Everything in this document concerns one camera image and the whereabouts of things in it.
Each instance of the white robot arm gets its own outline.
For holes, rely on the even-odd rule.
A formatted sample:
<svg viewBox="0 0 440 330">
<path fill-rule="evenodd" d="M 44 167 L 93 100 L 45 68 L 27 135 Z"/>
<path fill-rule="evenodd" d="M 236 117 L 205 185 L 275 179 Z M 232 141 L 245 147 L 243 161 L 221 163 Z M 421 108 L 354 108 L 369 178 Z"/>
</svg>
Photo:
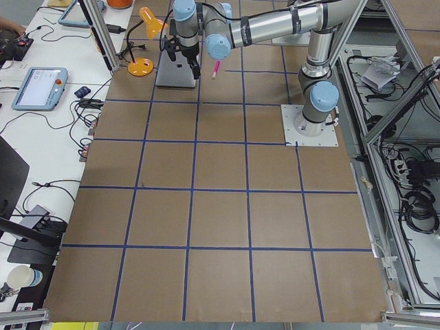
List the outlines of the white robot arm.
<svg viewBox="0 0 440 330">
<path fill-rule="evenodd" d="M 228 3 L 210 5 L 175 0 L 169 31 L 173 37 L 165 41 L 164 48 L 171 60 L 175 52 L 182 52 L 198 79 L 197 55 L 203 31 L 208 54 L 218 60 L 227 57 L 233 48 L 310 31 L 307 59 L 299 73 L 307 101 L 301 117 L 296 119 L 296 127 L 304 135 L 317 136 L 339 98 L 336 87 L 327 81 L 333 34 L 359 4 L 360 0 L 297 0 L 280 10 L 233 19 Z"/>
</svg>

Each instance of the paper cup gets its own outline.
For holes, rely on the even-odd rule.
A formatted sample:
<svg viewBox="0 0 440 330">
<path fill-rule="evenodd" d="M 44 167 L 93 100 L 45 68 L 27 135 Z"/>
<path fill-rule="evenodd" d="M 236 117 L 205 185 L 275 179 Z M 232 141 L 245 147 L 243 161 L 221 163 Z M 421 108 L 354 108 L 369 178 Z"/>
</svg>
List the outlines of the paper cup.
<svg viewBox="0 0 440 330">
<path fill-rule="evenodd" d="M 28 266 L 15 267 L 8 275 L 6 283 L 12 289 L 21 287 L 34 287 L 43 279 L 43 273 Z"/>
</svg>

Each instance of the light blue device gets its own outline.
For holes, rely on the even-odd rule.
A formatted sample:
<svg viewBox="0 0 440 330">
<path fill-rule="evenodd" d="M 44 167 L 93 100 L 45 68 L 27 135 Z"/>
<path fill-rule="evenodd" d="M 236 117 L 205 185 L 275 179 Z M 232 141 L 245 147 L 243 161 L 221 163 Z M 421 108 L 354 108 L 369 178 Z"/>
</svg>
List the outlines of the light blue device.
<svg viewBox="0 0 440 330">
<path fill-rule="evenodd" d="M 96 0 L 96 3 L 101 11 L 105 9 L 105 3 L 103 0 Z M 66 26 L 74 26 L 75 28 L 89 27 L 78 0 L 73 0 L 71 2 L 69 7 L 67 7 L 64 13 L 58 19 L 58 23 Z"/>
<path fill-rule="evenodd" d="M 12 108 L 51 111 L 60 101 L 68 79 L 64 67 L 31 67 L 15 96 Z"/>
</svg>

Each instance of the orange lamp base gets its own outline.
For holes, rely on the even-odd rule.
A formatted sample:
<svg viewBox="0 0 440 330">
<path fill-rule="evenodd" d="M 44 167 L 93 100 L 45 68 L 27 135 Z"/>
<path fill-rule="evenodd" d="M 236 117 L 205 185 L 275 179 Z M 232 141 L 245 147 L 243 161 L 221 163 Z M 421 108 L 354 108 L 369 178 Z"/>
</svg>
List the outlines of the orange lamp base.
<svg viewBox="0 0 440 330">
<path fill-rule="evenodd" d="M 154 69 L 154 64 L 148 58 L 138 57 L 134 62 L 130 62 L 128 71 L 137 77 L 146 76 Z"/>
</svg>

